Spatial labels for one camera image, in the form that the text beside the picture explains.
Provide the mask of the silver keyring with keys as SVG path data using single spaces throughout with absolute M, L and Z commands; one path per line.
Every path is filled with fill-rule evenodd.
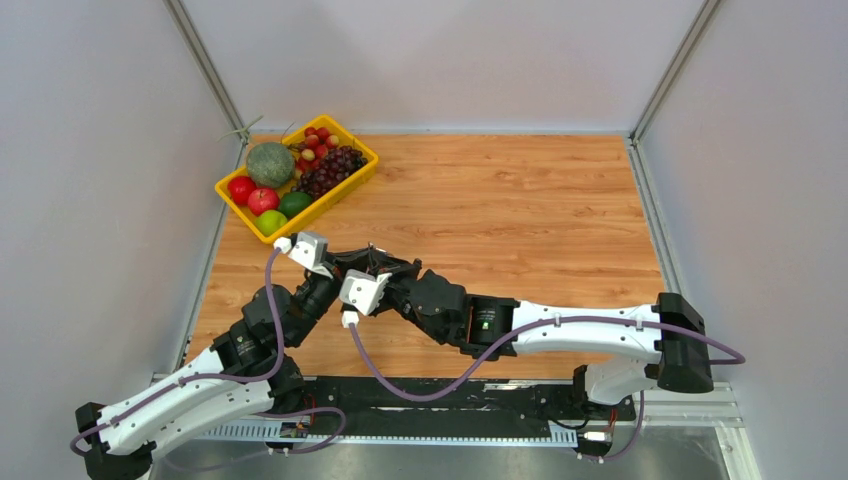
M 371 275 L 376 275 L 385 265 L 387 252 L 380 249 L 373 243 L 369 243 L 366 255 L 366 272 Z

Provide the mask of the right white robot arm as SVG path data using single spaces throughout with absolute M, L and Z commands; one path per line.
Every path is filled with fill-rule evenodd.
M 610 355 L 575 369 L 571 403 L 596 417 L 657 386 L 686 394 L 714 387 L 701 315 L 678 293 L 619 309 L 554 307 L 469 293 L 415 261 L 372 268 L 384 283 L 375 310 L 391 309 L 440 345 L 483 361 L 546 352 Z

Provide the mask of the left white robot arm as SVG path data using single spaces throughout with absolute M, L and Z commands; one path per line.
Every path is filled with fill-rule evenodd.
M 295 291 L 271 279 L 242 317 L 194 360 L 142 392 L 75 412 L 70 448 L 92 479 L 140 479 L 195 436 L 253 414 L 297 414 L 305 381 L 288 350 L 299 347 L 328 312 L 350 270 L 364 271 L 374 250 L 330 253 L 302 232 L 275 242 L 265 273 L 285 256 L 304 269 Z

